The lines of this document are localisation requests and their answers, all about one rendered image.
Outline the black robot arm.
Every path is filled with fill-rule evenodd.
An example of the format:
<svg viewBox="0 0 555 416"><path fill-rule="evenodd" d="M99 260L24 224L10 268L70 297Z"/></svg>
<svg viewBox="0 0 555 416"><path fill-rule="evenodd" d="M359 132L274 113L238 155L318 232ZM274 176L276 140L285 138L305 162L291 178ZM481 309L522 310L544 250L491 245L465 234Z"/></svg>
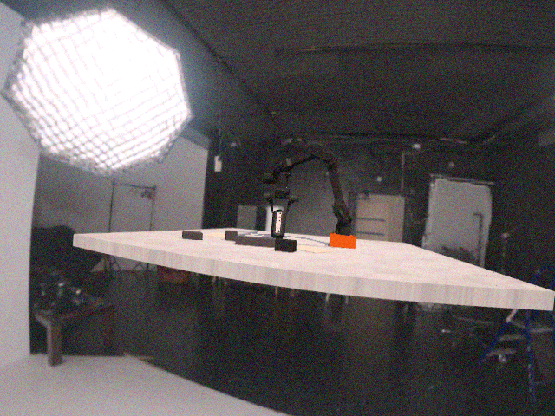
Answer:
<svg viewBox="0 0 555 416"><path fill-rule="evenodd" d="M330 181L335 199L334 204L331 205L333 209L332 213L335 214L338 220L335 233L336 235L350 236L352 218L349 215L349 209L343 199L342 188L338 176L338 159L334 153L327 153L317 148L313 148L307 153L300 154L297 157L291 159L280 159L272 169L272 172L265 171L263 182L265 184L287 184L288 176L292 176L289 170L296 165L308 162L314 158L323 161L330 174ZM275 191L275 196L284 197L289 194L290 188L287 188L287 186L284 188L278 187Z"/></svg>

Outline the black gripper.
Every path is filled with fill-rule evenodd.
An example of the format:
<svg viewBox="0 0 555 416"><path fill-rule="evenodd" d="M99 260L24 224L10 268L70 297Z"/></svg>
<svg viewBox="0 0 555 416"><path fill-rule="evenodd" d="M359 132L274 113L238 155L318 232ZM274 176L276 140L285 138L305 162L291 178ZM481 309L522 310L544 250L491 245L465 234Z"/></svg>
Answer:
<svg viewBox="0 0 555 416"><path fill-rule="evenodd" d="M280 183L277 183L276 189L277 189L278 187L284 188L285 186L287 186L287 184L280 184ZM262 198L264 198L264 199L266 199L267 201L269 201L270 206L271 206L271 212L272 212L272 213L273 213L273 200L272 200L273 198L278 198L278 199L289 199L288 205L287 205L287 210L286 210L286 215L287 215L287 212L288 212L288 210L289 210L291 204L294 203L294 201L297 201L297 202L298 202L298 200L299 200L299 197L298 197L298 196L295 196L295 195L291 195L291 197L289 197L289 196L284 196L284 197L281 197L281 196L280 196L280 197L277 197L277 196L275 196L275 195L271 195L270 193L263 193Z"/></svg>

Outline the dark grey controller unit with white label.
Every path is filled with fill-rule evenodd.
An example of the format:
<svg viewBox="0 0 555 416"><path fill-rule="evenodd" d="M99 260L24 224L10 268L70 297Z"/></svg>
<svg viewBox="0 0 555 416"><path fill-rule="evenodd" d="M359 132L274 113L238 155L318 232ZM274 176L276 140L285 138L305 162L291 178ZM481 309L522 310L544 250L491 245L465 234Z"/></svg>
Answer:
<svg viewBox="0 0 555 416"><path fill-rule="evenodd" d="M272 214L271 223L271 237L272 238L284 238L285 234L285 220L286 213L282 210L275 210Z"/></svg>

